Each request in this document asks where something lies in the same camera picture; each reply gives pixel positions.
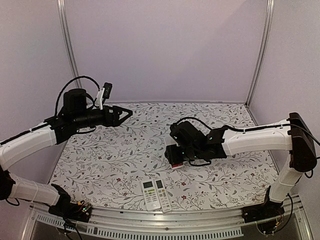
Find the white remote with back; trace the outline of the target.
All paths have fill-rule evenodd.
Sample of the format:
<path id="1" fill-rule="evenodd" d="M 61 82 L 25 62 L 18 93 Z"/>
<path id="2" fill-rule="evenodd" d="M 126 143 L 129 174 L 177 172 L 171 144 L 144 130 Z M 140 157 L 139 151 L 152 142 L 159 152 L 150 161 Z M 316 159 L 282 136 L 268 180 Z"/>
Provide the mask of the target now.
<path id="1" fill-rule="evenodd" d="M 183 166 L 184 166 L 184 162 L 173 162 L 173 163 L 171 164 L 171 168 L 172 168 L 173 170 L 182 168 Z"/>

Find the narrow white remote control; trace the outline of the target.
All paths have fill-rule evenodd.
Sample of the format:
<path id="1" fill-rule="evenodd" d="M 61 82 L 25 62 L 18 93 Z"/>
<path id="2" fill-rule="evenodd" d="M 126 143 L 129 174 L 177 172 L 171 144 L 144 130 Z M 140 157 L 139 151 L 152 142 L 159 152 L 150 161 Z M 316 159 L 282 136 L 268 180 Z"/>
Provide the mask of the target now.
<path id="1" fill-rule="evenodd" d="M 164 181 L 162 179 L 156 179 L 155 181 L 156 192 L 161 205 L 163 213 L 169 213 L 172 211 L 171 203 L 165 188 Z"/>

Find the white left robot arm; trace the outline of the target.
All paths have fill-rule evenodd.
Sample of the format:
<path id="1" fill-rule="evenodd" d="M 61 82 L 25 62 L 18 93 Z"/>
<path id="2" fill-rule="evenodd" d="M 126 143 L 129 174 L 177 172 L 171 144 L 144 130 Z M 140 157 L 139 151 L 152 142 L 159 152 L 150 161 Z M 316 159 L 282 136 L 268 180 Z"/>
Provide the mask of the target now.
<path id="1" fill-rule="evenodd" d="M 54 206 L 63 216 L 74 213 L 68 193 L 59 186 L 41 184 L 17 177 L 9 168 L 20 160 L 54 145 L 83 134 L 85 128 L 91 132 L 97 126 L 118 127 L 133 114 L 132 110 L 103 104 L 109 98 L 110 88 L 101 88 L 93 105 L 87 106 L 91 96 L 85 89 L 75 88 L 63 94 L 63 106 L 59 113 L 0 143 L 0 198 L 21 199 Z"/>

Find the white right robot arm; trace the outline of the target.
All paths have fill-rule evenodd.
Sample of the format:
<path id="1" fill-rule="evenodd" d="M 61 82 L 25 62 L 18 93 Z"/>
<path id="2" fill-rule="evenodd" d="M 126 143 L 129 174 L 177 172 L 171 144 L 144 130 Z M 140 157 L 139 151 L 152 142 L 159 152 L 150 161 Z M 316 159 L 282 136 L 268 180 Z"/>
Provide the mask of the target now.
<path id="1" fill-rule="evenodd" d="M 265 202 L 258 208 L 262 218 L 274 214 L 301 176 L 313 171 L 318 163 L 315 145 L 319 141 L 297 112 L 269 125 L 249 128 L 224 125 L 210 128 L 208 134 L 198 130 L 190 117 L 174 122 L 169 129 L 169 136 L 164 140 L 164 156 L 172 168 L 182 166 L 186 161 L 204 160 L 209 165 L 213 159 L 241 153 L 287 151 L 285 165 L 266 192 Z"/>

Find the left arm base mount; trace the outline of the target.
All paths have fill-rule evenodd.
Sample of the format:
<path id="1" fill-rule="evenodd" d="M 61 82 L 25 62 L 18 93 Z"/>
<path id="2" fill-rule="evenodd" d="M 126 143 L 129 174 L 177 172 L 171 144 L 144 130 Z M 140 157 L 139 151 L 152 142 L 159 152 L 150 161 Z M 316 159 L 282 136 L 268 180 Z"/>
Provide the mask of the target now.
<path id="1" fill-rule="evenodd" d="M 92 215 L 92 205 L 84 200 L 80 202 L 61 201 L 51 205 L 48 212 L 63 219 L 88 223 Z"/>

